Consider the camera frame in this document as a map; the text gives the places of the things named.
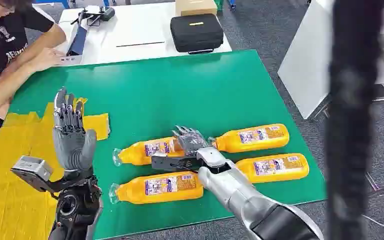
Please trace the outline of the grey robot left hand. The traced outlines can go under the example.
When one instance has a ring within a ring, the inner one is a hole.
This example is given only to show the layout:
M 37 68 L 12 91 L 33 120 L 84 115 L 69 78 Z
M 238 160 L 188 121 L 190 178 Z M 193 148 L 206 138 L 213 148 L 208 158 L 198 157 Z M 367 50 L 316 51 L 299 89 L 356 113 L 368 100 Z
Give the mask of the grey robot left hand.
M 54 97 L 52 139 L 59 164 L 65 171 L 88 171 L 93 166 L 97 134 L 85 130 L 83 103 L 62 87 Z

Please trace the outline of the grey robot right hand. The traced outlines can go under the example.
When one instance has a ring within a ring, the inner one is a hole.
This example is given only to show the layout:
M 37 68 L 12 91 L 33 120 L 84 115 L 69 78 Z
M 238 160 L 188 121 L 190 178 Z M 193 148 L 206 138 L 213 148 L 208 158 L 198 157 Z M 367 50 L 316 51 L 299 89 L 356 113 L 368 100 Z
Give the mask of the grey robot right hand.
M 176 125 L 172 133 L 186 156 L 196 156 L 197 150 L 211 146 L 197 129 Z

